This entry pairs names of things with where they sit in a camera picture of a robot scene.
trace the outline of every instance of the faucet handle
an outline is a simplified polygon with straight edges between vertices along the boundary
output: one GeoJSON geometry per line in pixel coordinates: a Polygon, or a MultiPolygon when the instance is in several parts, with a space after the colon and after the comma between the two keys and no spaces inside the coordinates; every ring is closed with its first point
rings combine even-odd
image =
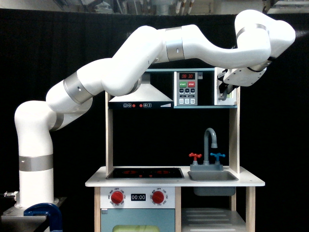
{"type": "Polygon", "coordinates": [[[215,156],[216,157],[216,161],[219,161],[219,157],[220,156],[225,157],[225,154],[221,154],[221,153],[214,154],[214,153],[211,153],[211,156],[215,156]]]}
{"type": "Polygon", "coordinates": [[[194,154],[193,152],[191,152],[189,154],[189,157],[194,157],[194,161],[197,161],[197,158],[201,158],[202,157],[202,154],[194,154]]]}

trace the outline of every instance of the oven door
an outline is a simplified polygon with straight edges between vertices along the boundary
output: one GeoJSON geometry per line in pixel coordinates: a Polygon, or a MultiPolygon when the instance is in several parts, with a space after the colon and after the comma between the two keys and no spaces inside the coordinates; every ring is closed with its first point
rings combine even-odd
{"type": "Polygon", "coordinates": [[[175,209],[108,209],[101,232],[174,232],[175,209]]]}

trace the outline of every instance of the red knob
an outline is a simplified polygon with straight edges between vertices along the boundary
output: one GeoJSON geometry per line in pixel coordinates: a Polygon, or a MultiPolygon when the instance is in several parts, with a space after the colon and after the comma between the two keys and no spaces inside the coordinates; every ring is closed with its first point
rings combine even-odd
{"type": "Polygon", "coordinates": [[[164,201],[164,195],[160,191],[155,191],[153,193],[153,202],[156,204],[161,204],[164,201]]]}
{"type": "Polygon", "coordinates": [[[124,195],[120,191],[116,191],[112,193],[111,200],[114,204],[120,204],[124,199],[124,195]]]}
{"type": "Polygon", "coordinates": [[[202,154],[194,154],[193,152],[191,152],[189,154],[189,157],[194,157],[194,161],[197,161],[197,158],[201,158],[202,157],[202,154]]]}

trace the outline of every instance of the blue clamp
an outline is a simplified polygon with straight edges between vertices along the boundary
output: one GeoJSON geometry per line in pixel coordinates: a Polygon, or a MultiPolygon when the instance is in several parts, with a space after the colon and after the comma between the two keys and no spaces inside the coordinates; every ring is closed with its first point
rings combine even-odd
{"type": "Polygon", "coordinates": [[[50,232],[62,232],[62,215],[59,208],[51,203],[40,203],[30,206],[24,211],[24,216],[47,215],[50,232]]]}
{"type": "Polygon", "coordinates": [[[221,153],[217,153],[217,154],[214,154],[214,153],[211,153],[211,156],[215,156],[216,157],[216,161],[219,161],[219,157],[225,157],[225,154],[221,154],[221,153]]]}

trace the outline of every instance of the faucet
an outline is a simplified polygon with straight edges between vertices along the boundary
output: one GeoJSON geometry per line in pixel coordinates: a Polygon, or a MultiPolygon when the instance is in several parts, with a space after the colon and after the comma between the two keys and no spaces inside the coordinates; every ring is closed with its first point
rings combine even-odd
{"type": "Polygon", "coordinates": [[[209,135],[211,135],[211,147],[218,148],[216,132],[214,132],[212,128],[206,129],[205,134],[204,134],[204,162],[203,164],[197,163],[197,158],[200,158],[202,156],[201,154],[198,155],[198,154],[190,153],[189,157],[194,157],[194,161],[190,165],[190,171],[222,171],[223,170],[223,165],[220,164],[219,157],[220,156],[225,157],[224,154],[211,153],[212,156],[216,157],[216,162],[214,164],[209,164],[209,148],[208,148],[209,135]]]}
{"type": "Polygon", "coordinates": [[[218,148],[216,132],[214,132],[214,130],[212,128],[206,129],[205,134],[204,134],[204,162],[203,162],[203,165],[209,165],[209,148],[208,148],[209,135],[211,135],[211,147],[212,148],[218,148]]]}

